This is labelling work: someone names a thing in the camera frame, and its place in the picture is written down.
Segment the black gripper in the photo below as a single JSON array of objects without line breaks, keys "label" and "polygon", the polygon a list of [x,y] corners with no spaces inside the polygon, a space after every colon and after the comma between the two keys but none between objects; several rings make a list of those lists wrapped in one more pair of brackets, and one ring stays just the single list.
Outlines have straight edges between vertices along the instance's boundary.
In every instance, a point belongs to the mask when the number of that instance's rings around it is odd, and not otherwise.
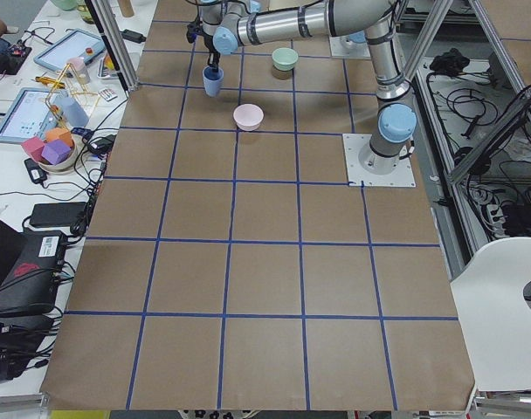
[{"label": "black gripper", "polygon": [[216,52],[213,45],[213,37],[203,30],[203,24],[199,19],[187,24],[186,39],[189,44],[194,44],[197,37],[202,37],[204,46],[209,52],[207,65],[213,69],[214,72],[219,72],[219,62],[221,55]]}]

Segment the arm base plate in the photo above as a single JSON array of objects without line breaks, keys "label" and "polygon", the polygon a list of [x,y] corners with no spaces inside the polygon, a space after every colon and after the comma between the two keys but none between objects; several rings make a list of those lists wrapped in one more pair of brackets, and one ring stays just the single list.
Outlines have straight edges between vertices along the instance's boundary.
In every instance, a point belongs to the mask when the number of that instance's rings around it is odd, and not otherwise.
[{"label": "arm base plate", "polygon": [[406,146],[393,157],[381,157],[370,147],[370,134],[343,134],[348,185],[351,187],[415,188]]},{"label": "arm base plate", "polygon": [[354,42],[349,37],[330,37],[329,44],[333,58],[370,59],[366,41]]}]

